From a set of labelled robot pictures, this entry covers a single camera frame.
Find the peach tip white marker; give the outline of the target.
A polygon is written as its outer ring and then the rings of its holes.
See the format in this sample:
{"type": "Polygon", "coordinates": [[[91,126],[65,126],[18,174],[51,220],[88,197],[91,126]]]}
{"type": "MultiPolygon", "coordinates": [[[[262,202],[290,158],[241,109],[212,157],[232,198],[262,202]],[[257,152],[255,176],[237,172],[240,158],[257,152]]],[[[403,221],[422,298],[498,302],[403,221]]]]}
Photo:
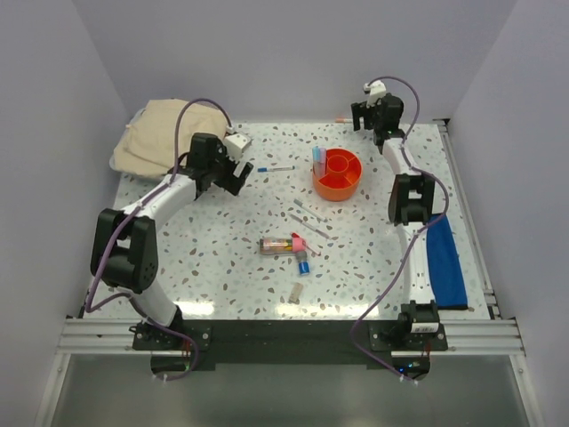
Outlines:
{"type": "Polygon", "coordinates": [[[335,123],[338,124],[352,124],[353,120],[351,118],[345,118],[345,117],[338,117],[335,119],[335,123]]]}

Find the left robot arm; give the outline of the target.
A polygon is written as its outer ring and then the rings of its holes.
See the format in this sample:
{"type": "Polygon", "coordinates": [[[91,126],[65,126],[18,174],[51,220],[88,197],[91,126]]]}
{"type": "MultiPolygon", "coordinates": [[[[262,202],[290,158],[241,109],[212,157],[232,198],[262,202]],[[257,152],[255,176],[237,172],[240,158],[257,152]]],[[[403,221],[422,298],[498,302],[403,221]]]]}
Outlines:
{"type": "Polygon", "coordinates": [[[176,157],[174,167],[145,197],[122,210],[101,211],[85,311],[94,312],[116,297],[126,297],[143,318],[156,324],[152,336],[163,348],[174,349],[182,343],[184,327],[177,322],[180,309],[157,282],[157,232],[212,185],[238,195],[253,166],[246,162],[240,174],[235,170],[251,143],[252,139],[242,133],[229,134],[222,140],[213,134],[195,133],[189,152],[176,157]],[[121,292],[94,304],[100,282],[121,292]]]}

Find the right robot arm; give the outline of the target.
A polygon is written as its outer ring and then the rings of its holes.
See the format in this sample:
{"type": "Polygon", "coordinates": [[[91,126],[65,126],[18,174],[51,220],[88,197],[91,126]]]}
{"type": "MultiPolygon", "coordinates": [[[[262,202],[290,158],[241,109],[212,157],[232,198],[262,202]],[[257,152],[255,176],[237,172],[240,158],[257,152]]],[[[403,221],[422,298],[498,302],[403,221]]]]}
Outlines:
{"type": "Polygon", "coordinates": [[[373,132],[374,145],[394,174],[388,218],[402,249],[397,272],[378,299],[387,296],[398,280],[403,281],[406,302],[400,306],[396,338],[402,347],[414,350],[440,325],[427,251],[436,182],[419,168],[406,148],[406,133],[400,127],[404,102],[380,85],[369,85],[364,93],[365,101],[351,105],[353,127],[373,132]]]}

